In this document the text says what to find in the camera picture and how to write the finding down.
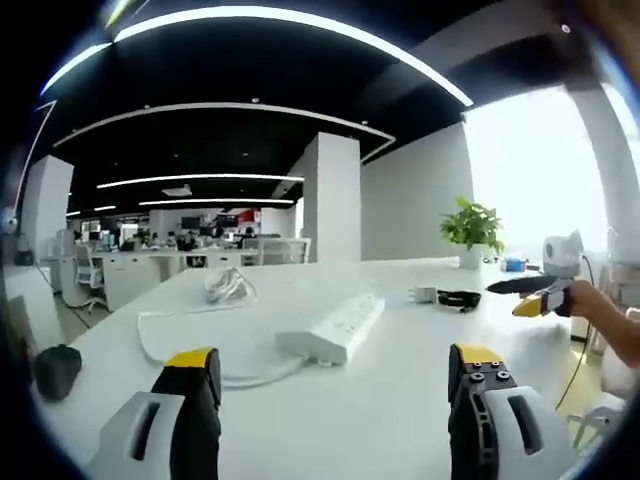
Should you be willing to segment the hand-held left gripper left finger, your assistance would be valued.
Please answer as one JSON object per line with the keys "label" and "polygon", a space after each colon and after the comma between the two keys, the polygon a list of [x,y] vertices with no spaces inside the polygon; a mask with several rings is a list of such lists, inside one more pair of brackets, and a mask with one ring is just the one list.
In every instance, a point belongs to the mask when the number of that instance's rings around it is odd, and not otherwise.
{"label": "hand-held left gripper left finger", "polygon": [[219,351],[169,359],[102,427],[92,479],[217,479],[222,400]]}

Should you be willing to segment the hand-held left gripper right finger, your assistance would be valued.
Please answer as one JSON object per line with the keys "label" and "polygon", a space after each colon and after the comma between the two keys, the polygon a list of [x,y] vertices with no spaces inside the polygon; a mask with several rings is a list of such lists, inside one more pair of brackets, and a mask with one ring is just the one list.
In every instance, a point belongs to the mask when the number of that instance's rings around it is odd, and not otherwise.
{"label": "hand-held left gripper right finger", "polygon": [[448,375],[453,479],[559,479],[571,468],[565,417],[499,355],[453,344]]}

